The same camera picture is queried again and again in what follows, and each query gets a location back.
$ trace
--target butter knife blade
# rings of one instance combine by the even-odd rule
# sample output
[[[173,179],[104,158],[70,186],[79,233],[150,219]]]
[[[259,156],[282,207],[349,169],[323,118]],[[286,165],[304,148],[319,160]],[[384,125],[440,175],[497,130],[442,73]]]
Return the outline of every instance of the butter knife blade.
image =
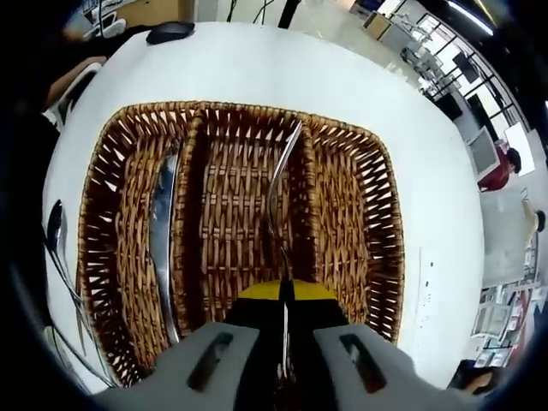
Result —
[[[170,232],[179,146],[174,144],[160,167],[149,219],[149,250],[158,280],[160,307],[170,344],[179,342],[171,306]]]

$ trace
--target wicker basket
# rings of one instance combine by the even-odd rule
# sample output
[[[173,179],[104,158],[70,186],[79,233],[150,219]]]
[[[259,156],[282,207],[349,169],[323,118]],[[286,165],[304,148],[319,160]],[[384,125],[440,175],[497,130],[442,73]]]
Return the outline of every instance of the wicker basket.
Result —
[[[351,321],[397,339],[402,224],[390,160],[375,135],[265,107],[143,104],[104,127],[80,208],[79,282],[122,384],[144,378],[168,347],[148,252],[165,153],[180,143],[170,264],[177,324],[186,332],[222,320],[247,286],[280,276],[280,256],[263,241],[265,193],[297,119],[301,137],[277,187],[290,270],[333,289]]]

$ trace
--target computer monitor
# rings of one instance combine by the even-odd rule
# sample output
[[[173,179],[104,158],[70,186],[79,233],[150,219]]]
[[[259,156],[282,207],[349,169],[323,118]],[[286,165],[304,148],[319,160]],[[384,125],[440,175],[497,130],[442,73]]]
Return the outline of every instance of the computer monitor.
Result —
[[[468,142],[468,150],[474,165],[476,181],[481,180],[500,165],[497,149],[486,127]]]

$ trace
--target white table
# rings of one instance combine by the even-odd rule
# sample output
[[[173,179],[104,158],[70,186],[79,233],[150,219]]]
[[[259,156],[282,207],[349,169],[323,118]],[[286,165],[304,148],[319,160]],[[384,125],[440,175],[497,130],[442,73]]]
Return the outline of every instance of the white table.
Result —
[[[480,297],[484,241],[480,197],[455,125],[392,73],[337,45],[248,24],[200,23],[184,40],[149,46],[131,38],[84,91],[51,160],[44,219],[57,199],[67,213],[67,263],[76,269],[80,197],[102,127],[121,107],[214,100],[302,110],[372,130],[396,173],[405,237],[399,348],[417,373],[449,383]],[[51,315],[79,347],[69,294],[48,261]],[[91,348],[87,350],[93,364]],[[79,364],[91,391],[104,388]]]

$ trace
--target computer mouse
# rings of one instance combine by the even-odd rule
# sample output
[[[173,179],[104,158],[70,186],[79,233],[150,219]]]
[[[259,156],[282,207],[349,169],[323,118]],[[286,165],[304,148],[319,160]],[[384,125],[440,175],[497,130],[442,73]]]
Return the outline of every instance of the computer mouse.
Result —
[[[146,36],[149,45],[159,45],[166,41],[185,39],[194,33],[194,23],[167,21],[155,26]]]

